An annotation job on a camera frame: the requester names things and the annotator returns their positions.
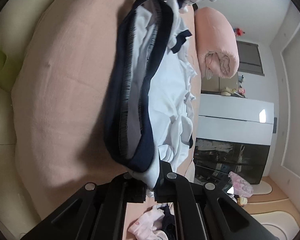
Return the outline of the white navy-trimmed shirt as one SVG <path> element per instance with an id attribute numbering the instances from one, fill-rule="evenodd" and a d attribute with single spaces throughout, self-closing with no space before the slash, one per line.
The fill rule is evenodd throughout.
<path id="1" fill-rule="evenodd" d="M 193 146 L 190 37 L 177 0 L 135 0 L 118 28 L 104 143 L 149 190 L 160 162 L 176 171 Z"/>

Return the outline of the navy blue garment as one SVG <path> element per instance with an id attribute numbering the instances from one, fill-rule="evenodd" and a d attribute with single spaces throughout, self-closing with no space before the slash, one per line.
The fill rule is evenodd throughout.
<path id="1" fill-rule="evenodd" d="M 168 240 L 177 240 L 175 216 L 171 214 L 168 205 L 162 206 L 160 209 L 164 212 L 161 230 L 166 234 Z"/>

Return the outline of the white plush toy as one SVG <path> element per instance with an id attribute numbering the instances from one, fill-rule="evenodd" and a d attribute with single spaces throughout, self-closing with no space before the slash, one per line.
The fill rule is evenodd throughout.
<path id="1" fill-rule="evenodd" d="M 247 205 L 248 199 L 246 197 L 238 197 L 237 198 L 237 204 L 241 207 Z"/>

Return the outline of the pink children's umbrella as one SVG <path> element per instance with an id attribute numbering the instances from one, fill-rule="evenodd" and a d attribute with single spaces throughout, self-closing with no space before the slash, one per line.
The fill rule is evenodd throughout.
<path id="1" fill-rule="evenodd" d="M 231 179 L 235 195 L 238 195 L 239 197 L 250 198 L 254 194 L 252 185 L 238 174 L 230 171 L 228 177 Z"/>

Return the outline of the pink patterned garment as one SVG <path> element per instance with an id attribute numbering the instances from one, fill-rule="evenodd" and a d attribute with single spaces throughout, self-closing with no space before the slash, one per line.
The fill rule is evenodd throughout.
<path id="1" fill-rule="evenodd" d="M 133 234 L 138 240 L 168 239 L 168 236 L 162 230 L 162 221 L 165 217 L 165 207 L 167 207 L 167 204 L 154 205 L 128 228 L 128 232 Z"/>

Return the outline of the black glass wardrobe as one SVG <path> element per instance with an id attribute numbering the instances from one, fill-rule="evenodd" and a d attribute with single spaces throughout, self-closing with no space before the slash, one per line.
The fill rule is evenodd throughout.
<path id="1" fill-rule="evenodd" d="M 194 148 L 195 178 L 200 182 L 230 184 L 234 172 L 250 184 L 259 184 L 267 163 L 269 146 L 196 139 Z"/>

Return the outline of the rolled pink blanket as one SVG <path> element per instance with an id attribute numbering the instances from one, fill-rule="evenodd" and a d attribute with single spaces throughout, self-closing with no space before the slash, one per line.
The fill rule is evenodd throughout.
<path id="1" fill-rule="evenodd" d="M 194 13 L 196 50 L 202 77 L 232 78 L 239 68 L 235 33 L 218 10 L 204 7 Z"/>

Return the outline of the red blue plush doll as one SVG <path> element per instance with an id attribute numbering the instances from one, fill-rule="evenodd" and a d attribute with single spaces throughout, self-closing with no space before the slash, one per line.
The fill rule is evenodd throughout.
<path id="1" fill-rule="evenodd" d="M 240 37 L 245 34 L 245 32 L 240 28 L 234 28 L 234 33 L 235 33 L 236 37 Z"/>

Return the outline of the white wardrobe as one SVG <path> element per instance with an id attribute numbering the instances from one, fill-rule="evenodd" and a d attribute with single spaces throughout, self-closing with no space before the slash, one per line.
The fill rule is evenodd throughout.
<path id="1" fill-rule="evenodd" d="M 200 95 L 197 138 L 244 144 L 271 144 L 274 104 L 213 94 Z"/>

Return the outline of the dark grey door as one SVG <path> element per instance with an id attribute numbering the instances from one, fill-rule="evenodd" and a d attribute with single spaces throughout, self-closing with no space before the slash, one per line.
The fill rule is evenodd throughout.
<path id="1" fill-rule="evenodd" d="M 237 41 L 239 72 L 264 76 L 258 44 Z"/>

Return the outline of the green slipper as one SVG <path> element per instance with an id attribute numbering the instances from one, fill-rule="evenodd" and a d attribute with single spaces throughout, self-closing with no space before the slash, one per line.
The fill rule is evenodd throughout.
<path id="1" fill-rule="evenodd" d="M 0 51 L 0 88 L 10 92 L 15 82 L 14 66 L 7 55 Z"/>

